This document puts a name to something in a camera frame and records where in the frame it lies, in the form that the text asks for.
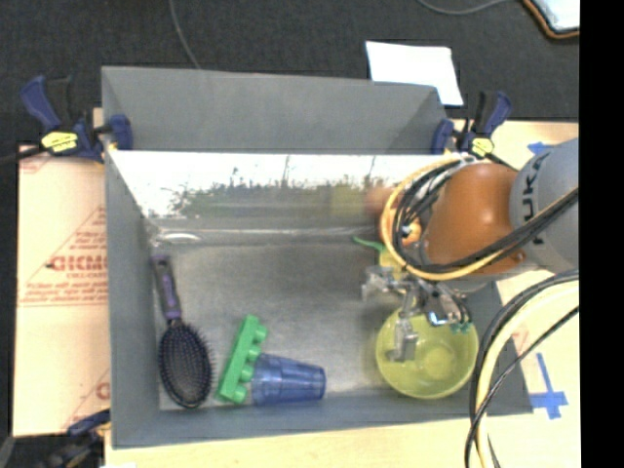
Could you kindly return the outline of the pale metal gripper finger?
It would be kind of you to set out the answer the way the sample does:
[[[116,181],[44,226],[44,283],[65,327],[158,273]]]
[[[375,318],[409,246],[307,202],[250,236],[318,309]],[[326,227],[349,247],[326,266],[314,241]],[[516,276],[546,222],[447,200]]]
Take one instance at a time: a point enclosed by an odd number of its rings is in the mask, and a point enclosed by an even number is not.
[[[386,351],[387,359],[396,363],[413,361],[418,339],[418,332],[413,328],[410,320],[399,317],[394,323],[393,346]]]
[[[391,267],[373,265],[365,269],[365,280],[362,284],[362,301],[379,301],[381,299],[403,298],[406,289],[394,277]]]

